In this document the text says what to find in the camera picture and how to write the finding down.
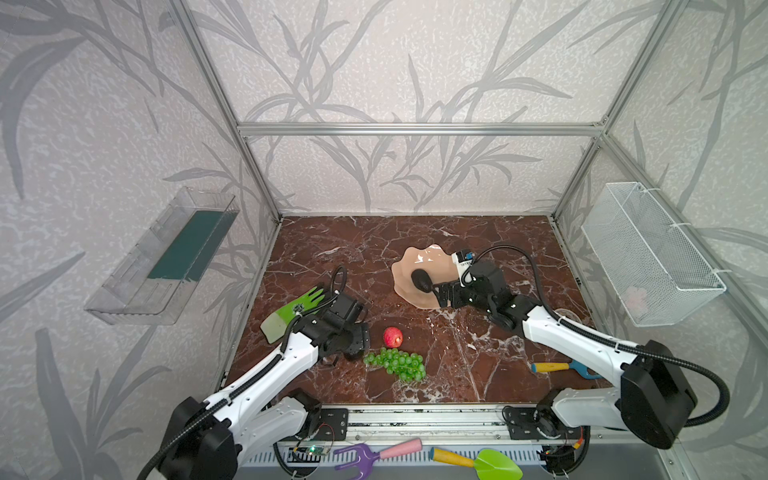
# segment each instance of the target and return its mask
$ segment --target clear acrylic basket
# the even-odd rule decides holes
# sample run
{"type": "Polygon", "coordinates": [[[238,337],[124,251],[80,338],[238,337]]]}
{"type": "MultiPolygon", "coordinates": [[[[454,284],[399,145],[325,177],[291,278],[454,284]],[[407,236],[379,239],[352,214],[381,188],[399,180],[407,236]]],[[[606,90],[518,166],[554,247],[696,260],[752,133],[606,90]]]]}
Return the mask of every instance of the clear acrylic basket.
{"type": "Polygon", "coordinates": [[[112,325],[173,325],[239,212],[232,194],[182,187],[85,310],[112,325]],[[184,236],[200,212],[210,212],[205,229],[184,236]]]}
{"type": "Polygon", "coordinates": [[[674,325],[726,289],[642,184],[605,184],[581,229],[637,326],[674,325]]]}

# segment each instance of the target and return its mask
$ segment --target purple garden fork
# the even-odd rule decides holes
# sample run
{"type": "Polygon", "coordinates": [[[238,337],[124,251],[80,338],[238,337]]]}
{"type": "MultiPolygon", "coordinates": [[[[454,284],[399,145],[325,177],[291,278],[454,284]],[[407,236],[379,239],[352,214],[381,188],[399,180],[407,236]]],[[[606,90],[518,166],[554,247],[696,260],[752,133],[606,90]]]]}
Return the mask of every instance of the purple garden fork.
{"type": "Polygon", "coordinates": [[[399,457],[400,455],[408,455],[409,453],[421,452],[422,441],[420,439],[409,440],[407,442],[399,443],[393,447],[389,447],[388,449],[384,449],[381,452],[371,452],[371,449],[368,448],[368,445],[365,443],[358,443],[357,445],[350,445],[348,447],[344,447],[343,449],[338,449],[333,454],[338,455],[339,453],[349,452],[350,450],[357,452],[357,458],[355,458],[350,463],[337,465],[336,470],[342,470],[349,467],[357,467],[359,468],[360,473],[356,477],[350,478],[349,480],[364,480],[365,478],[368,478],[368,475],[371,475],[371,471],[373,470],[373,463],[376,460],[380,458],[399,457]]]}

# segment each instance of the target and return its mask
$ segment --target brown marble surface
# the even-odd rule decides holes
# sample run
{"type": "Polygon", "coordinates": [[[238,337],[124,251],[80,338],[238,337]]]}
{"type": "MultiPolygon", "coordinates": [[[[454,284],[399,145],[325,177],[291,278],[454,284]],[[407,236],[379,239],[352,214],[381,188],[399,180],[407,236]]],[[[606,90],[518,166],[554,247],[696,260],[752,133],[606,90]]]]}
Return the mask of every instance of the brown marble surface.
{"type": "MultiPolygon", "coordinates": [[[[272,253],[263,284],[237,348],[229,380],[256,365],[277,344],[266,343],[259,325],[274,310],[306,292],[343,263],[346,291],[369,308],[371,347],[383,346],[388,326],[405,340],[401,349],[424,356],[428,376],[421,382],[395,381],[382,368],[343,357],[333,368],[315,365],[294,379],[324,403],[537,402],[553,387],[588,389],[595,381],[574,370],[533,373],[532,362],[564,362],[561,353],[510,336],[479,311],[419,310],[392,288],[390,267],[407,247],[437,243],[446,253],[470,248],[480,253],[511,243],[535,255],[553,308],[567,308],[582,320],[588,311],[546,217],[288,217],[272,253]]],[[[490,253],[513,290],[535,296],[531,267],[509,250],[490,253]]]]}

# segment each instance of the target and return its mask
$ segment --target red apple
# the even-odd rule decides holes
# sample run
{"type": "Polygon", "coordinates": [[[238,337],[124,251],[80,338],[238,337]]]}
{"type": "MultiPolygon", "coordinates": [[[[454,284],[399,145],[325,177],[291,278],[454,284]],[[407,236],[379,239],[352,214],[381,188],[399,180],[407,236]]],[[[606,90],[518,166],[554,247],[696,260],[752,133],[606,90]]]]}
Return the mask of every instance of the red apple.
{"type": "Polygon", "coordinates": [[[384,345],[395,349],[402,345],[402,332],[396,326],[390,326],[384,330],[384,345]]]}

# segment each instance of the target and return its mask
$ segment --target black mounting plate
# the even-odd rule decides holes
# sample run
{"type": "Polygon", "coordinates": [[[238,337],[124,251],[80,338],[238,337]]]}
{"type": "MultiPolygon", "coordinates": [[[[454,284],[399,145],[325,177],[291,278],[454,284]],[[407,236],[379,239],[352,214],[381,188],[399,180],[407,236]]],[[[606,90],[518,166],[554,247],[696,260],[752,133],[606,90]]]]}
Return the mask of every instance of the black mounting plate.
{"type": "MultiPolygon", "coordinates": [[[[334,441],[340,442],[346,440],[346,428],[349,421],[348,409],[321,409],[319,425],[326,423],[331,425],[329,429],[325,425],[317,429],[317,433],[313,435],[309,440],[317,441],[334,441]]],[[[296,443],[296,437],[286,437],[281,442],[294,442],[296,443]]]]}
{"type": "Polygon", "coordinates": [[[511,409],[508,419],[510,422],[507,424],[511,440],[565,440],[566,436],[569,439],[578,439],[578,428],[573,429],[565,425],[558,429],[558,436],[544,436],[536,427],[535,412],[535,407],[514,407],[511,409]]]}

